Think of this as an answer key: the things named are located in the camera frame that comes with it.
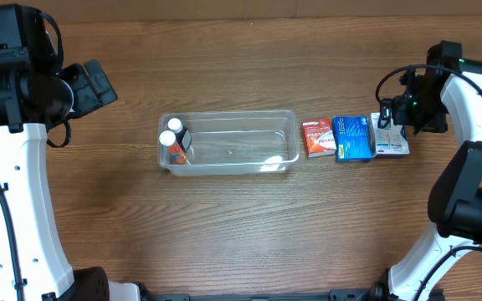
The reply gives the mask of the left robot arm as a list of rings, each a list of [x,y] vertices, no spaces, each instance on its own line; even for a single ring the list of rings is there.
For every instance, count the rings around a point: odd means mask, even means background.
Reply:
[[[59,240],[48,133],[115,102],[100,63],[64,64],[54,19],[0,5],[0,300],[107,300],[101,268],[73,270]]]

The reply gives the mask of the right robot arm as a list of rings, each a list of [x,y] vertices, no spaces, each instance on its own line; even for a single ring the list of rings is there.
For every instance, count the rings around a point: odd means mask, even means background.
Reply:
[[[428,229],[365,298],[442,300],[437,282],[467,253],[482,253],[482,61],[464,58],[460,43],[443,40],[428,50],[425,64],[397,72],[405,90],[377,100],[378,128],[444,133],[452,125],[459,148],[429,194]]]

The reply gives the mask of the dark brown bottle white cap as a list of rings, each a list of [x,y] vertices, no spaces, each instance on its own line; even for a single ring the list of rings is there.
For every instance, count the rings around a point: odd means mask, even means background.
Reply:
[[[167,122],[167,128],[175,134],[182,150],[187,152],[192,144],[192,137],[188,128],[178,118],[171,118]]]

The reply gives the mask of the orange tablet tube white cap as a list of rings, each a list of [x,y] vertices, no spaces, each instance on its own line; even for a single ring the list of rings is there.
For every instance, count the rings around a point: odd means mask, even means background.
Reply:
[[[171,130],[164,130],[159,135],[159,142],[167,148],[172,159],[179,165],[188,163],[185,152],[177,142],[176,135]]]

